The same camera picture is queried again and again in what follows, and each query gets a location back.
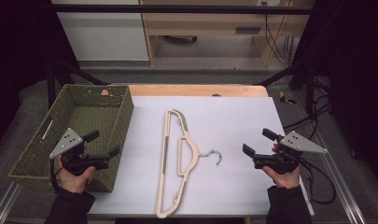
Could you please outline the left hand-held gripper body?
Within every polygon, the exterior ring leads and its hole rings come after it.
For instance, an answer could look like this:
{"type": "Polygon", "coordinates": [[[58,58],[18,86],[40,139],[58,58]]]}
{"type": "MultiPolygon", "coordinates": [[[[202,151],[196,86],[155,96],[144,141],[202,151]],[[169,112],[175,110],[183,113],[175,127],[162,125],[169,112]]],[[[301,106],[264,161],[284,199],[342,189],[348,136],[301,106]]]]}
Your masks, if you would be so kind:
{"type": "Polygon", "coordinates": [[[49,158],[53,160],[60,156],[63,168],[72,175],[82,175],[91,166],[96,170],[107,169],[111,159],[109,154],[87,154],[84,148],[86,143],[83,136],[68,128],[49,154],[49,158]]]}

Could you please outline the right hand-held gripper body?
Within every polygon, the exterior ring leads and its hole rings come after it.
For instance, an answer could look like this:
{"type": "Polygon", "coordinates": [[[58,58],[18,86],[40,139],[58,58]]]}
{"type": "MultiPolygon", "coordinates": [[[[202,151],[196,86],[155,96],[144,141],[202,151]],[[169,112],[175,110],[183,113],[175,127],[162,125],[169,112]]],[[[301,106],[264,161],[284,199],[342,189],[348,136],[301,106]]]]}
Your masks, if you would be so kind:
{"type": "Polygon", "coordinates": [[[256,169],[262,169],[268,166],[276,171],[278,174],[292,173],[301,162],[301,155],[303,152],[321,153],[325,154],[328,151],[310,141],[306,137],[296,133],[290,132],[277,142],[278,151],[272,155],[255,154],[253,162],[256,169]]]}

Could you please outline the green woven basket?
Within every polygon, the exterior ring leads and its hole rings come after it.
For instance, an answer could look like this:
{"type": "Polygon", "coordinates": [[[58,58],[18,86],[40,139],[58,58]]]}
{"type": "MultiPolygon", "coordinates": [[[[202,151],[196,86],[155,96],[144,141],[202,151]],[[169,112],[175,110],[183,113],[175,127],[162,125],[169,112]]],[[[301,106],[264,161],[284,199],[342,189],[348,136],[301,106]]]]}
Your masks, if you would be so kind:
{"type": "Polygon", "coordinates": [[[134,104],[127,86],[65,85],[8,176],[28,189],[52,191],[49,154],[68,128],[83,136],[98,130],[90,155],[124,146],[134,104]],[[102,96],[108,90],[108,96],[102,96]]]}

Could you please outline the beige plastic clothes hanger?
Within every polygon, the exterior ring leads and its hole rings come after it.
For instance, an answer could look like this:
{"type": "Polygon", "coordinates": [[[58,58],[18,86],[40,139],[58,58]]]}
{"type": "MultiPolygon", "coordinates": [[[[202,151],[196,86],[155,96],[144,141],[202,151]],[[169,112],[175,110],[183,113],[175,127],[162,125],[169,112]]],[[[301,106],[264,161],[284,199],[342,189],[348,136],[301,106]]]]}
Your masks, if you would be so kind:
{"type": "Polygon", "coordinates": [[[167,218],[173,215],[182,202],[182,198],[185,192],[186,185],[189,180],[189,174],[197,165],[199,158],[206,158],[211,155],[217,155],[218,161],[217,165],[220,165],[222,162],[222,154],[217,150],[210,150],[207,153],[201,153],[198,149],[195,142],[192,140],[189,134],[189,127],[186,121],[186,118],[182,112],[177,109],[168,109],[164,113],[164,125],[163,125],[163,138],[162,138],[162,151],[161,151],[161,172],[159,178],[158,194],[157,200],[155,203],[155,214],[157,218],[167,218]],[[182,135],[178,138],[177,144],[177,175],[181,178],[181,183],[178,188],[177,194],[173,198],[173,204],[170,208],[163,210],[163,194],[165,186],[165,177],[166,177],[166,167],[167,167],[167,155],[168,155],[168,146],[170,142],[170,130],[171,130],[171,117],[176,116],[177,122],[182,129],[182,135]],[[188,168],[185,171],[181,170],[182,162],[182,147],[183,143],[186,142],[191,150],[191,161],[188,168]]]}

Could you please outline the person's right hand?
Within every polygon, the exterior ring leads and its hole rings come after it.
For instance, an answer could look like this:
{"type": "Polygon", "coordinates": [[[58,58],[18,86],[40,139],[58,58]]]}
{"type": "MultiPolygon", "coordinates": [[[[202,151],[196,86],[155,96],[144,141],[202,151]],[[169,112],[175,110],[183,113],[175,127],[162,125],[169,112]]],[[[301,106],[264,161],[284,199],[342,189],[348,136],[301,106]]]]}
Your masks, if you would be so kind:
{"type": "Polygon", "coordinates": [[[301,170],[297,167],[292,173],[278,174],[272,168],[264,166],[262,171],[270,177],[278,188],[293,189],[300,184],[301,170]]]}

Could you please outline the person's left hand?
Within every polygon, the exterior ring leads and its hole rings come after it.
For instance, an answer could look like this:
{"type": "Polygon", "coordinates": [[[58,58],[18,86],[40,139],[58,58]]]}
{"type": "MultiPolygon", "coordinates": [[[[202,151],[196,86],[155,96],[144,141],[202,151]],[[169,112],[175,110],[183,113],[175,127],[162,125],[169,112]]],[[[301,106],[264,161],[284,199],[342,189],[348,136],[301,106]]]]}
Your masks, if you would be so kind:
{"type": "Polygon", "coordinates": [[[61,157],[58,157],[60,166],[59,177],[61,180],[61,187],[69,192],[82,194],[86,186],[92,181],[95,173],[93,166],[87,168],[82,175],[72,175],[63,168],[61,157]]]}

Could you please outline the yellow and black tool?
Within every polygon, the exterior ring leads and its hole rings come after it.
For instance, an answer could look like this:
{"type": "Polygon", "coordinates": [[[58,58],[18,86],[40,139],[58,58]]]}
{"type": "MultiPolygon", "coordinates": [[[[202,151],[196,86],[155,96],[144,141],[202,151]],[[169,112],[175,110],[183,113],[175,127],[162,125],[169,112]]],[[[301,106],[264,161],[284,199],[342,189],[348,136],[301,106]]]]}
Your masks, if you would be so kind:
{"type": "Polygon", "coordinates": [[[285,96],[285,93],[283,91],[279,92],[279,99],[280,99],[281,103],[288,103],[288,104],[291,104],[291,105],[296,104],[295,100],[287,99],[286,96],[285,96]]]}

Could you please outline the black metal stand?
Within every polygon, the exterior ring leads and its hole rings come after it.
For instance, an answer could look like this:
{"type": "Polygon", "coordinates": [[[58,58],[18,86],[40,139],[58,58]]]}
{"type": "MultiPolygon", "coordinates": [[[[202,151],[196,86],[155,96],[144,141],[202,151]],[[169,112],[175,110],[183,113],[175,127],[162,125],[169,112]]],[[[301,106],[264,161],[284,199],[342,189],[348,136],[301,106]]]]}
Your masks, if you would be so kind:
{"type": "Polygon", "coordinates": [[[305,111],[310,118],[315,116],[314,88],[315,88],[315,65],[305,61],[299,61],[275,75],[255,83],[255,86],[268,87],[276,80],[292,75],[288,86],[292,91],[298,91],[303,85],[305,89],[305,111]]]}
{"type": "Polygon", "coordinates": [[[62,61],[57,60],[54,62],[50,62],[49,66],[47,67],[47,85],[48,85],[48,100],[49,100],[49,107],[51,107],[56,100],[56,89],[55,89],[55,80],[61,79],[63,82],[61,85],[74,84],[73,79],[71,78],[70,74],[76,74],[94,85],[107,85],[107,82],[104,82],[96,77],[91,76],[90,74],[82,71],[80,68],[74,67],[73,65],[62,61]]]}

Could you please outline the white cabinet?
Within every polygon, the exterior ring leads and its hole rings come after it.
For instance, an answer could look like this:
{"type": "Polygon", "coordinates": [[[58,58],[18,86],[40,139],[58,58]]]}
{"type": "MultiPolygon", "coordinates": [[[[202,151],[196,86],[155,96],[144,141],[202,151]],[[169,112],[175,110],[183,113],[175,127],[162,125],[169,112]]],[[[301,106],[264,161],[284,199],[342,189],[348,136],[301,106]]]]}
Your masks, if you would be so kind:
{"type": "Polygon", "coordinates": [[[147,61],[140,13],[65,13],[58,17],[79,61],[147,61]]]}

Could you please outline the dark curtain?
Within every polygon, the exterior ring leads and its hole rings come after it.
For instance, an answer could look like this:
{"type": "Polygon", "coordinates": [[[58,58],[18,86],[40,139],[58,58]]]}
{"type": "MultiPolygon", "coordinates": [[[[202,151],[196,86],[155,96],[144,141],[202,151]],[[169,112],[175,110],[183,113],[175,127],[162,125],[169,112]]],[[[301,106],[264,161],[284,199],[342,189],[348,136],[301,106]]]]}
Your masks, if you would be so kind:
{"type": "Polygon", "coordinates": [[[378,179],[378,0],[315,0],[314,9],[300,48],[322,35],[315,73],[329,78],[336,119],[378,179]]]}
{"type": "Polygon", "coordinates": [[[0,0],[0,140],[20,107],[20,92],[47,78],[70,84],[60,61],[78,67],[56,12],[35,9],[51,0],[0,0]]]}

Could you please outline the wooden bench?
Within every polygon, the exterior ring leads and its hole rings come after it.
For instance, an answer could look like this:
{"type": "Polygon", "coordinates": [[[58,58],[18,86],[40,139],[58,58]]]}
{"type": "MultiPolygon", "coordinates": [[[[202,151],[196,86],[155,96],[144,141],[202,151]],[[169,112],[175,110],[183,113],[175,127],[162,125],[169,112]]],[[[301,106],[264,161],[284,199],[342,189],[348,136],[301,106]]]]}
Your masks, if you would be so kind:
{"type": "MultiPolygon", "coordinates": [[[[257,7],[258,0],[139,0],[141,5],[257,7]]],[[[281,0],[279,7],[312,7],[315,0],[281,0]]],[[[263,65],[282,51],[285,36],[301,37],[307,15],[145,13],[150,36],[243,35],[253,38],[263,65]]]]}

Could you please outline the white power socket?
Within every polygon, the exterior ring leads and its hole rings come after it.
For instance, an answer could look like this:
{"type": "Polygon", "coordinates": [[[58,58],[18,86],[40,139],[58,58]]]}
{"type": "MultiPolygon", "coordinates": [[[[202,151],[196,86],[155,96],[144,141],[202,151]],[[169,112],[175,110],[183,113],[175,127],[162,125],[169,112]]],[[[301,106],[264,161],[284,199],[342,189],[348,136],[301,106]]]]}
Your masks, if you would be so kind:
{"type": "Polygon", "coordinates": [[[281,0],[258,0],[256,6],[258,7],[278,7],[281,0]]]}

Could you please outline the aluminium rail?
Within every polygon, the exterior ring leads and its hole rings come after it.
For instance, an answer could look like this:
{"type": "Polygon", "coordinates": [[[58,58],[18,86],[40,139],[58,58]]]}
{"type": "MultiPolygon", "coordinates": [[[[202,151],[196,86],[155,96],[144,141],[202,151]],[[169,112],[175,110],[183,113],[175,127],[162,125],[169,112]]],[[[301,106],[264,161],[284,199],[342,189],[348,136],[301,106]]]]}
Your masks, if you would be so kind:
{"type": "MultiPolygon", "coordinates": [[[[305,99],[304,96],[302,96],[302,93],[298,93],[297,91],[293,92],[293,95],[295,96],[298,105],[301,109],[301,112],[304,116],[307,116],[307,112],[305,110],[305,99]]],[[[327,144],[324,141],[324,138],[322,137],[321,133],[319,131],[315,130],[315,125],[310,124],[309,126],[311,132],[314,132],[314,140],[315,143],[319,144],[322,147],[327,147],[327,144]]],[[[329,177],[332,179],[334,186],[336,188],[336,192],[339,198],[339,201],[341,205],[343,206],[343,210],[346,213],[349,221],[351,224],[366,224],[366,220],[357,205],[357,202],[348,187],[343,174],[341,173],[340,169],[337,166],[337,163],[332,158],[332,155],[330,151],[328,151],[326,154],[320,154],[320,158],[329,174],[329,177]]]]}
{"type": "Polygon", "coordinates": [[[7,191],[5,192],[4,197],[0,201],[0,224],[4,224],[7,220],[7,217],[17,201],[22,190],[22,185],[12,182],[7,191]]]}

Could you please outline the black metal frame bar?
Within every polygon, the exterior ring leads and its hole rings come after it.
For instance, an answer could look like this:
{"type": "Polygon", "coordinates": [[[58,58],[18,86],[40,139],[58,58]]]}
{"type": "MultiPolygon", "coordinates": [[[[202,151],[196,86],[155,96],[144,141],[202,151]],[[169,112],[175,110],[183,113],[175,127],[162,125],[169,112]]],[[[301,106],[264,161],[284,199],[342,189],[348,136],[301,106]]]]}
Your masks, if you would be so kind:
{"type": "Polygon", "coordinates": [[[57,12],[89,13],[192,13],[192,14],[270,14],[310,15],[311,7],[232,7],[232,6],[172,6],[172,5],[73,5],[56,4],[57,12]]]}

